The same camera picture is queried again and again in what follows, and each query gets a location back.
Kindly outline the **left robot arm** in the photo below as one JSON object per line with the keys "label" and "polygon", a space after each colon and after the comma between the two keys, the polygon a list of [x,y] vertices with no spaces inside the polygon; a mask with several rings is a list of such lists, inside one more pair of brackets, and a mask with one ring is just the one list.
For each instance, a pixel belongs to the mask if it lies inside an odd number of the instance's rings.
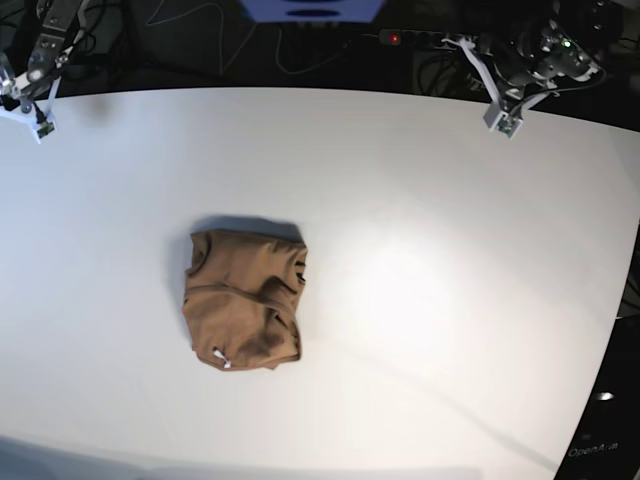
{"label": "left robot arm", "polygon": [[490,60],[500,93],[524,102],[602,79],[604,51],[622,28],[615,1],[495,1],[478,51]]}

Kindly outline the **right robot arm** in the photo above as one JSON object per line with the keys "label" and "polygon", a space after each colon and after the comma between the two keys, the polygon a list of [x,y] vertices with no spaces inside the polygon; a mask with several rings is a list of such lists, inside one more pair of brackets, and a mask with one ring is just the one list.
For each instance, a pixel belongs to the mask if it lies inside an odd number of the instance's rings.
{"label": "right robot arm", "polygon": [[25,1],[10,45],[1,51],[1,112],[24,109],[62,74],[87,34],[82,0]]}

